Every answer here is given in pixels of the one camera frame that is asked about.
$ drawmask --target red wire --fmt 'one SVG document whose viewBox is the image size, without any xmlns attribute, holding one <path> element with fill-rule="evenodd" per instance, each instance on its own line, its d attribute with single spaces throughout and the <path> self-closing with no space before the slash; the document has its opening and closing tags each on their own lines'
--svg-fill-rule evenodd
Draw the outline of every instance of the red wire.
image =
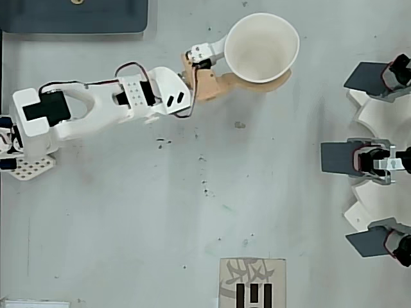
<svg viewBox="0 0 411 308">
<path fill-rule="evenodd" d="M 388 238 L 390 237 L 390 235 L 391 234 L 393 234 L 394 233 L 394 230 L 391 230 L 388 234 L 387 234 L 387 236 L 385 237 L 385 240 L 384 240 L 384 248 L 385 248 L 385 250 L 389 253 L 389 255 L 391 256 L 391 257 L 393 257 L 394 259 L 397 259 L 397 257 L 395 256 L 395 255 L 393 255 L 389 250 L 388 250 L 388 248 L 387 248 L 387 241 L 388 241 Z"/>
<path fill-rule="evenodd" d="M 390 67 L 393 63 L 394 63 L 394 61 L 388 63 L 387 67 L 384 68 L 384 70 L 381 72 L 381 80 L 383 81 L 384 86 L 385 86 L 387 89 L 389 89 L 391 92 L 394 91 L 394 90 L 392 90 L 392 89 L 385 83 L 385 80 L 384 80 L 384 78 L 383 78 L 383 75 L 384 75 L 384 72 L 385 72 L 387 69 L 389 69 L 389 67 Z"/>
</svg>

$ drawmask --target robotic arm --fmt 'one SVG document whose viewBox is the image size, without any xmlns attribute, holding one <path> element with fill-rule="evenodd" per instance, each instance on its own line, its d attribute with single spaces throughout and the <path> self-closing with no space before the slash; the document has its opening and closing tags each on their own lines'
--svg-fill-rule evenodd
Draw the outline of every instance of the robotic arm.
<svg viewBox="0 0 411 308">
<path fill-rule="evenodd" d="M 395 218 L 375 221 L 367 231 L 346 238 L 362 257 L 390 255 L 403 266 L 411 265 L 411 227 L 397 223 Z"/>
<path fill-rule="evenodd" d="M 118 77 L 129 65 L 138 65 L 142 74 Z M 193 106 L 188 86 L 167 67 L 146 72 L 132 62 L 119 70 L 113 80 L 51 82 L 39 91 L 14 93 L 10 116 L 0 118 L 0 169 L 29 180 L 54 166 L 47 154 L 65 141 L 133 119 L 149 123 L 160 115 L 177 116 Z M 71 117 L 66 97 L 85 104 L 87 113 L 81 119 Z"/>
<path fill-rule="evenodd" d="M 395 183 L 396 171 L 411 173 L 411 148 L 397 151 L 385 139 L 352 138 L 321 144 L 323 172 L 365 178 L 381 185 Z"/>
<path fill-rule="evenodd" d="M 396 98 L 411 93 L 410 59 L 402 54 L 390 63 L 361 62 L 344 87 L 393 103 Z"/>
</svg>

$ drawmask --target white table surface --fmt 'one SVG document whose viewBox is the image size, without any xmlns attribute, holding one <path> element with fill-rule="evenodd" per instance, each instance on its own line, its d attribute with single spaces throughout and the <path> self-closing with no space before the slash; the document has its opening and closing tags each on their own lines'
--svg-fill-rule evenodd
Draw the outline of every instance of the white table surface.
<svg viewBox="0 0 411 308">
<path fill-rule="evenodd" d="M 342 213 L 354 198 L 345 176 L 320 172 L 319 148 L 366 132 L 350 125 L 356 107 L 342 84 L 359 61 L 410 52 L 411 4 L 150 4 L 144 37 L 5 35 L 3 106 L 17 89 L 109 79 L 130 60 L 181 71 L 181 52 L 253 12 L 299 31 L 291 80 L 267 95 L 237 90 L 199 104 L 187 121 L 136 121 L 72 142 L 30 182 L 2 176 L 1 296 L 214 308 L 220 258 L 252 256 L 286 258 L 289 308 L 408 307 L 411 272 L 361 259 L 346 241 L 354 229 Z M 157 138 L 172 143 L 159 149 Z"/>
</svg>

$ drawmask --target black plastic panel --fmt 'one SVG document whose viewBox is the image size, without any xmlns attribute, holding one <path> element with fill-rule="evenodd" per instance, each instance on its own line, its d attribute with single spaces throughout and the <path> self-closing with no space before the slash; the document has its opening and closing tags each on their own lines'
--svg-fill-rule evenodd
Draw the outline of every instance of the black plastic panel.
<svg viewBox="0 0 411 308">
<path fill-rule="evenodd" d="M 135 33 L 147 27 L 148 0 L 0 0 L 10 33 Z"/>
</svg>

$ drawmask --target white robotic arm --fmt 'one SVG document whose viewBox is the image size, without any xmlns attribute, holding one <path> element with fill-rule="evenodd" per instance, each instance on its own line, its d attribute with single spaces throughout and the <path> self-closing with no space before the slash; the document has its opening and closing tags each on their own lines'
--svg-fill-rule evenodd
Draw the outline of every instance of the white robotic arm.
<svg viewBox="0 0 411 308">
<path fill-rule="evenodd" d="M 10 117 L 0 121 L 0 169 L 16 174 L 16 169 L 22 169 L 19 163 L 28 166 L 45 157 L 49 160 L 46 155 L 65 141 L 133 119 L 149 123 L 192 106 L 191 92 L 175 72 L 167 67 L 146 72 L 139 64 L 131 64 L 138 65 L 143 73 L 117 77 L 118 70 L 113 80 L 51 82 L 39 91 L 24 89 L 14 93 Z M 87 113 L 81 119 L 71 117 L 66 97 L 85 104 Z"/>
</svg>

